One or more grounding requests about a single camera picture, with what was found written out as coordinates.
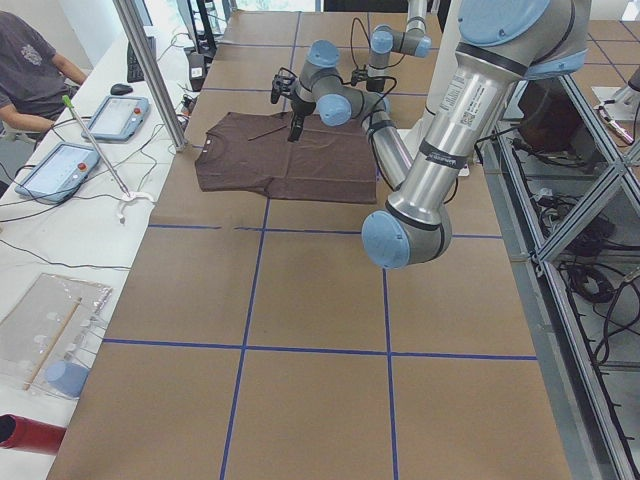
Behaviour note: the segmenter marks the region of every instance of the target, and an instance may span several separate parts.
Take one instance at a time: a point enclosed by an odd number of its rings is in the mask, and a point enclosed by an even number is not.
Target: blue cup
[[[44,378],[49,384],[73,398],[80,396],[88,375],[88,368],[64,360],[51,364],[44,372]]]

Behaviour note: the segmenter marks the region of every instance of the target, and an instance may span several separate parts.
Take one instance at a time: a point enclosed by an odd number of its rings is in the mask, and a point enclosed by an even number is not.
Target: folded cloth
[[[269,198],[375,203],[376,163],[359,124],[330,128],[305,119],[300,141],[287,141],[291,113],[228,113],[207,132],[196,160],[202,191],[248,190]]]

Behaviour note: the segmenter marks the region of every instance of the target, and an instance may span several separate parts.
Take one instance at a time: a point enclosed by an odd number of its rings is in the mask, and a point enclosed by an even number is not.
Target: person
[[[0,10],[0,119],[12,128],[46,132],[86,74],[20,17]]]

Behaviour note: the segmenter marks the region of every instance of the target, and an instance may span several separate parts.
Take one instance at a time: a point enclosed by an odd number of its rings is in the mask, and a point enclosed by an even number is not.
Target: person's arm
[[[53,56],[51,62],[60,71],[60,73],[78,85],[82,85],[87,79],[87,75],[82,70],[80,70],[71,60],[59,53],[56,53]]]
[[[12,128],[27,132],[46,132],[55,123],[44,117],[20,113],[12,103],[0,107],[0,119]]]

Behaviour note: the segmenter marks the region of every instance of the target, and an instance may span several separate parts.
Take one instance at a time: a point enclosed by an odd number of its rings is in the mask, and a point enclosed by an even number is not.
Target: red cylinder
[[[17,415],[0,416],[0,447],[55,455],[67,429]]]

